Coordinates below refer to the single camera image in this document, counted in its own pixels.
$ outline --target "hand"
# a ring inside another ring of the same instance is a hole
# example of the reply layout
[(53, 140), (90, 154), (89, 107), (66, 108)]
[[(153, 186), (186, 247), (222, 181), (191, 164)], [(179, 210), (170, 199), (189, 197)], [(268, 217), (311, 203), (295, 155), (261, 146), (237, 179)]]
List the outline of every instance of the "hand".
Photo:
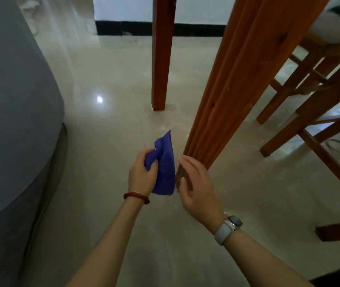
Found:
[(215, 195), (214, 185), (207, 170), (202, 163), (192, 157), (182, 155), (178, 160), (189, 175), (193, 186), (193, 191), (189, 192), (186, 178), (181, 178), (179, 193), (183, 207), (215, 235), (227, 215)]
[(149, 196), (153, 191), (155, 182), (157, 181), (158, 160), (155, 160), (153, 164), (151, 164), (149, 171), (147, 171), (144, 166), (146, 154), (152, 151), (154, 151), (154, 149), (145, 150), (138, 154), (135, 164), (129, 170), (128, 192), (135, 191)]

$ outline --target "forearm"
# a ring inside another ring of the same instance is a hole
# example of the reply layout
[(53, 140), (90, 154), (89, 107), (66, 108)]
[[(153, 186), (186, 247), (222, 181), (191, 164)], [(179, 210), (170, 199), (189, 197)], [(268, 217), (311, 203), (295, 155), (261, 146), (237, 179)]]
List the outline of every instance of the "forearm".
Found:
[(224, 247), (252, 287), (312, 287), (302, 275), (267, 251), (244, 231), (228, 236)]
[(116, 285), (127, 243), (143, 204), (141, 199), (132, 197), (124, 201), (113, 222), (84, 264), (72, 277), (68, 287), (112, 287)]

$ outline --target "watch face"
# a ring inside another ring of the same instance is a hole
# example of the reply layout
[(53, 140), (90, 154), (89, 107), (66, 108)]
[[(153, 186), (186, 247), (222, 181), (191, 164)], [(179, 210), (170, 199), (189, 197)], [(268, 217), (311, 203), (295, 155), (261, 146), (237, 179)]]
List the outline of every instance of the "watch face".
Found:
[(241, 227), (243, 225), (243, 222), (236, 216), (232, 215), (229, 217), (230, 222), (235, 224), (237, 227)]

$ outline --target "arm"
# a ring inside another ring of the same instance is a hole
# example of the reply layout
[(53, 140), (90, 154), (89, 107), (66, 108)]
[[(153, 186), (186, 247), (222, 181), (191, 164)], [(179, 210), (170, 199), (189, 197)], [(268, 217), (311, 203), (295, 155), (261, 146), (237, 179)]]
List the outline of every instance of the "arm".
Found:
[[(186, 179), (181, 178), (179, 193), (183, 207), (215, 235), (227, 215), (215, 195), (207, 170), (196, 159), (185, 155), (179, 158), (179, 162), (193, 186), (191, 196)], [(233, 231), (223, 245), (252, 287), (313, 286), (244, 231)]]
[[(135, 191), (146, 196), (153, 191), (157, 179), (158, 161), (149, 171), (144, 167), (146, 154), (139, 153), (137, 161), (129, 171), (129, 192)], [(117, 284), (127, 243), (139, 210), (144, 201), (128, 197), (114, 217), (113, 222), (102, 235), (85, 262), (71, 278), (67, 287), (112, 287)]]

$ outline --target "finger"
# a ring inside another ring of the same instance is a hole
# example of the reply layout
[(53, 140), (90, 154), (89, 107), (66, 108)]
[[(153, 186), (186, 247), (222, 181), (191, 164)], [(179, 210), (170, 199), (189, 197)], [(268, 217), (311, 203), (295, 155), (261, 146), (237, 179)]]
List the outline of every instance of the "finger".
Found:
[(181, 196), (181, 201), (183, 206), (188, 206), (192, 203), (192, 197), (189, 194), (189, 188), (187, 187), (186, 178), (181, 178), (181, 183), (179, 184), (179, 195)]
[(178, 161), (182, 165), (182, 167), (185, 169), (187, 174), (189, 175), (192, 183), (194, 181), (197, 181), (200, 178), (196, 168), (188, 160), (186, 160), (183, 156), (178, 157)]
[(135, 161), (136, 164), (143, 165), (145, 162), (145, 157), (150, 152), (153, 152), (155, 149), (146, 149), (145, 151), (139, 152), (137, 160)]
[(150, 170), (148, 172), (150, 173), (150, 175), (157, 177), (157, 174), (158, 174), (158, 160), (157, 159), (155, 159), (154, 162), (151, 164)]
[(182, 155), (182, 157), (189, 161), (196, 168), (200, 176), (203, 177), (208, 176), (206, 167), (202, 163), (200, 163), (197, 159), (186, 155)]

